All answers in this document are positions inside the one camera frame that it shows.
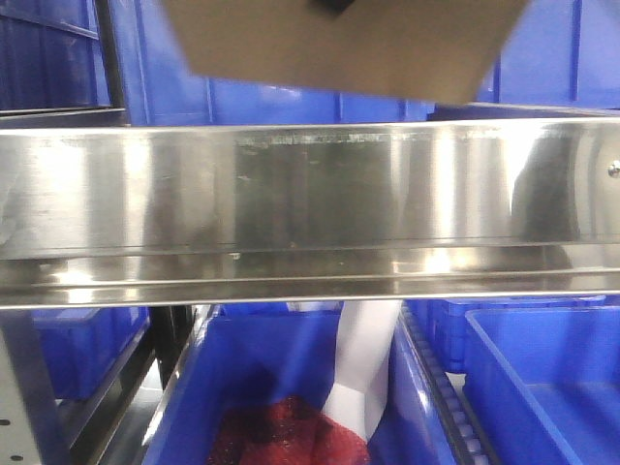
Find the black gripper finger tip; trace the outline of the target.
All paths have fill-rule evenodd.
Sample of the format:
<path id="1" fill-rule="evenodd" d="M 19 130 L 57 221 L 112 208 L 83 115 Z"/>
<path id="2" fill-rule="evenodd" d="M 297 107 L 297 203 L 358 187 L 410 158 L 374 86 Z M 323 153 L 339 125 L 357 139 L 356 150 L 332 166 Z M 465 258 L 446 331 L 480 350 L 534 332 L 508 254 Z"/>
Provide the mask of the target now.
<path id="1" fill-rule="evenodd" d="M 355 0 L 309 0 L 308 6 L 325 16 L 340 16 L 345 13 Z"/>

